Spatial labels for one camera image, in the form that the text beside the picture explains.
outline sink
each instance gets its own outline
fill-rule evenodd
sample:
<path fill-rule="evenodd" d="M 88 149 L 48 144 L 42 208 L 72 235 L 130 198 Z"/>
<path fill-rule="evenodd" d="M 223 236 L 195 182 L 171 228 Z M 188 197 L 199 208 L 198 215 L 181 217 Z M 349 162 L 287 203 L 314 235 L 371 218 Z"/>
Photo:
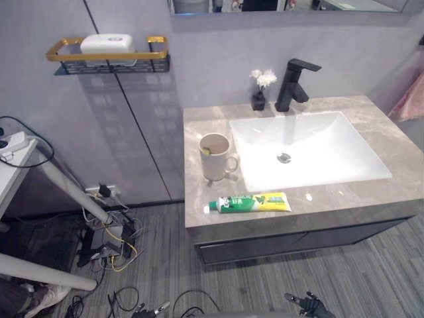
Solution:
<path fill-rule="evenodd" d="M 341 112 L 230 121 L 248 191 L 391 178 Z"/>

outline gold shelf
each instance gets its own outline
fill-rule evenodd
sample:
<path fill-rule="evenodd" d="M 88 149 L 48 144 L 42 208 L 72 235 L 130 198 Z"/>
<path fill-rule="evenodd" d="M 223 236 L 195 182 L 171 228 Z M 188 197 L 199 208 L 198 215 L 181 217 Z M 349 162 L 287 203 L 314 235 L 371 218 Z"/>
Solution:
<path fill-rule="evenodd" d="M 84 38 L 62 38 L 46 53 L 47 60 L 60 62 L 55 75 L 104 74 L 104 73 L 162 73 L 170 70 L 168 42 L 165 36 L 148 36 L 150 52 L 102 53 L 102 54 L 59 54 L 64 46 L 80 45 Z M 163 44 L 161 51 L 153 52 L 153 44 Z M 136 60 L 133 66 L 116 66 L 107 62 L 103 66 L 89 66 L 92 60 Z"/>
<path fill-rule="evenodd" d="M 168 42 L 165 36 L 148 36 L 147 43 L 163 43 L 164 49 L 159 52 L 135 53 L 102 53 L 102 54 L 59 54 L 59 50 L 66 45 L 81 44 L 84 38 L 62 38 L 46 53 L 51 62 L 63 61 L 91 61 L 91 60 L 159 60 L 168 55 Z"/>

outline small vase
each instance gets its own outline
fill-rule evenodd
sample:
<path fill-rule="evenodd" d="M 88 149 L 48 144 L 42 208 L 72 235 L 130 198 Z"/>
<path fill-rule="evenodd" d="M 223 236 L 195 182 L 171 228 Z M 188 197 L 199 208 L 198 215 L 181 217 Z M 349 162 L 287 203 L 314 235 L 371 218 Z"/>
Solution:
<path fill-rule="evenodd" d="M 254 111 L 263 111 L 265 108 L 265 103 L 266 99 L 261 91 L 252 95 L 252 109 Z"/>

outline mug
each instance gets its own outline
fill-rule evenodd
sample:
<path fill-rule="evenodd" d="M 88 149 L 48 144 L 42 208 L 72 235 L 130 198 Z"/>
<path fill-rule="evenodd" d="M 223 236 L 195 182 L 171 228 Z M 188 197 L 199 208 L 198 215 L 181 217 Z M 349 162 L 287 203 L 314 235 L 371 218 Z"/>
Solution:
<path fill-rule="evenodd" d="M 225 174 L 234 172 L 239 166 L 239 156 L 229 156 L 230 142 L 223 134 L 206 134 L 199 141 L 203 176 L 211 181 L 224 178 Z"/>

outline faucet handle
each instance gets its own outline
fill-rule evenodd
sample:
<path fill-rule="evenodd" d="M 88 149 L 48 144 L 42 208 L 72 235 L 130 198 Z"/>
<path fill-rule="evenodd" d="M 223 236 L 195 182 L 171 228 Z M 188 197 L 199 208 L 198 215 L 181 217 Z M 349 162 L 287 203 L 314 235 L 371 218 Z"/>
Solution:
<path fill-rule="evenodd" d="M 301 72 L 304 68 L 306 70 L 313 71 L 313 72 L 319 71 L 321 69 L 321 66 L 318 66 L 309 62 L 305 62 L 302 60 L 298 60 L 297 58 L 292 58 L 287 63 L 287 67 L 288 69 L 295 72 Z"/>

